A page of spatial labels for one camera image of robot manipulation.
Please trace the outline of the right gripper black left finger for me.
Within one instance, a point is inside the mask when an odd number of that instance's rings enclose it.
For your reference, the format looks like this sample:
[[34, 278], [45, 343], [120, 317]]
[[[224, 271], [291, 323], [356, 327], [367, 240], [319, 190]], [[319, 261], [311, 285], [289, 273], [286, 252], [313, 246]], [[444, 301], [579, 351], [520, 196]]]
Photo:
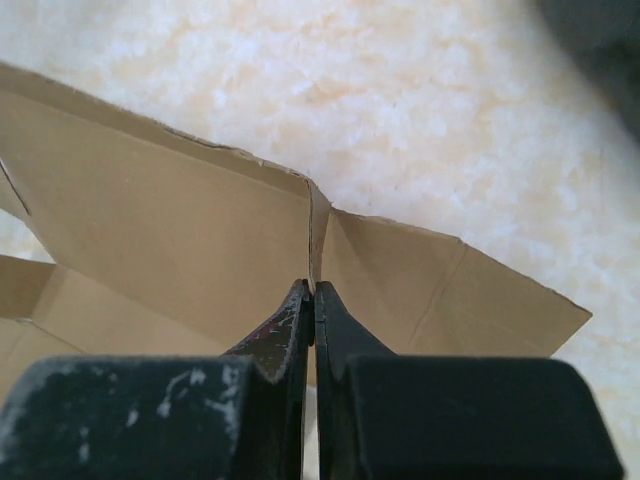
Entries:
[[238, 383], [236, 366], [246, 361], [269, 383], [307, 380], [311, 294], [306, 280], [295, 280], [281, 305], [267, 320], [229, 349], [222, 359], [224, 383]]

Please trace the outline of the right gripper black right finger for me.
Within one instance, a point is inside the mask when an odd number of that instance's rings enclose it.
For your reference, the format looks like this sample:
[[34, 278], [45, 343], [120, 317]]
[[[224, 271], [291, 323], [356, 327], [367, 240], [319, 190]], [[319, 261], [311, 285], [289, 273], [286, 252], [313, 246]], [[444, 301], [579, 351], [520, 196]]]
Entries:
[[317, 285], [314, 300], [317, 384], [340, 382], [347, 372], [366, 385], [388, 384], [396, 354], [350, 313], [330, 282]]

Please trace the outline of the brown cardboard box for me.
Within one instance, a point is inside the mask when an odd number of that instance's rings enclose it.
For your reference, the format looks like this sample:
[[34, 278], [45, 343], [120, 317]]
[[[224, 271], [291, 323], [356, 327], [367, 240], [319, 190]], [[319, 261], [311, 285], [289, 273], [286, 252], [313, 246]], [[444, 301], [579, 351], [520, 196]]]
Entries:
[[68, 354], [215, 355], [292, 283], [334, 285], [399, 353], [548, 357], [589, 313], [462, 240], [334, 208], [307, 177], [1, 68], [1, 387]]

